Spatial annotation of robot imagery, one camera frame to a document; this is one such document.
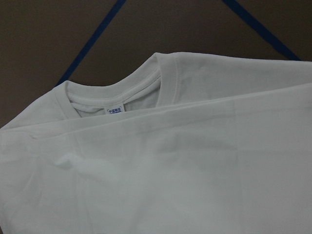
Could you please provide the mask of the white long-sleeve printed shirt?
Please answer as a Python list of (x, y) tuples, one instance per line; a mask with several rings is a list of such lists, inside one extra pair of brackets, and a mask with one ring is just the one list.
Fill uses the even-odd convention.
[(0, 130), (5, 234), (309, 234), (312, 64), (153, 54)]

